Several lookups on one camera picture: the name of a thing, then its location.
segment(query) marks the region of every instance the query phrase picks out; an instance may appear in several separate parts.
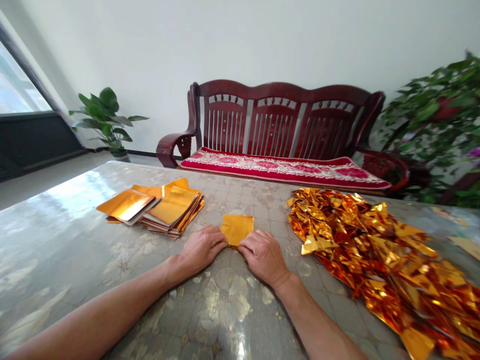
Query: right hand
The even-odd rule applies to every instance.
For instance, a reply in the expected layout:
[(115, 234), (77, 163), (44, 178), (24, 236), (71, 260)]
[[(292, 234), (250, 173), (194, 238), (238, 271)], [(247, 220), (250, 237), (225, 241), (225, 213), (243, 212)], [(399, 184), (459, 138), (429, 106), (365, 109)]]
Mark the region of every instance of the right hand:
[(285, 265), (280, 244), (271, 233), (252, 231), (238, 245), (248, 267), (275, 291), (286, 282), (291, 272)]

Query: hand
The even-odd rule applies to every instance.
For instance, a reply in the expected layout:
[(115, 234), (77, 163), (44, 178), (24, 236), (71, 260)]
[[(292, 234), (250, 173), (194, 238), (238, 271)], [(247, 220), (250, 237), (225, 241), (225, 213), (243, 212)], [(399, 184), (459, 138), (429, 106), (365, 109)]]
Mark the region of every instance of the hand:
[(238, 251), (243, 254), (253, 273), (273, 290), (290, 277), (291, 272), (285, 265), (280, 244), (271, 233), (252, 231), (240, 242)]
[(207, 225), (190, 235), (179, 259), (192, 276), (206, 268), (228, 245), (218, 226)]

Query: pink flower pattern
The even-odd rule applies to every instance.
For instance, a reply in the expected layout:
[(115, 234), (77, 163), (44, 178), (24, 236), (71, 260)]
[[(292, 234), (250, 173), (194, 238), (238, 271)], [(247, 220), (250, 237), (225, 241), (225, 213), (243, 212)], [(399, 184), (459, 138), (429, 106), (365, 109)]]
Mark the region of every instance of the pink flower pattern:
[(219, 157), (218, 161), (224, 164), (236, 164), (239, 162), (237, 159), (232, 157)]
[(255, 163), (258, 166), (264, 167), (266, 169), (276, 169), (279, 167), (276, 163), (271, 161), (255, 161)]
[(340, 168), (335, 171), (339, 174), (359, 179), (366, 179), (369, 177), (369, 174), (366, 171), (357, 168)]
[(294, 168), (310, 174), (318, 174), (322, 172), (322, 170), (320, 170), (318, 167), (314, 165), (307, 166), (304, 164), (298, 164), (298, 165), (295, 165)]

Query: marble-pattern tablecloth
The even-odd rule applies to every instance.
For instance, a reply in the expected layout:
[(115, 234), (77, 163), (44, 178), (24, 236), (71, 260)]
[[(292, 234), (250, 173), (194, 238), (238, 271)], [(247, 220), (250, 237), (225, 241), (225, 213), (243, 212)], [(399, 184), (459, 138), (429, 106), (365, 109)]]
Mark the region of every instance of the marble-pattern tablecloth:
[[(141, 225), (107, 223), (96, 206), (133, 184), (161, 186), (186, 177), (205, 207), (182, 237)], [(300, 275), (325, 312), (369, 359), (408, 359), (400, 338), (312, 256), (301, 256), (287, 199), (297, 186), (160, 167), (108, 162), (0, 212), (0, 357), (95, 296), (178, 254), (192, 232), (221, 225), (224, 214), (254, 216), (254, 228), (280, 242), (288, 268)], [(430, 232), (431, 246), (469, 280), (479, 263), (446, 240), (444, 223), (427, 204), (385, 201), (399, 220)], [(466, 216), (476, 213), (465, 210)], [(211, 266), (160, 298), (106, 359), (303, 359), (285, 309), (226, 248)]]

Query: left hand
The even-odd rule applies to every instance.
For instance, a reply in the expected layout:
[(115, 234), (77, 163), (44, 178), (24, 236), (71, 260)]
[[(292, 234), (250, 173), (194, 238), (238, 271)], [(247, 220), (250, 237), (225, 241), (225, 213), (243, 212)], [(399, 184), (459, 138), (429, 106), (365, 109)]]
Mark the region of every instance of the left hand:
[(228, 245), (218, 226), (207, 225), (190, 235), (179, 258), (192, 276), (206, 268)]

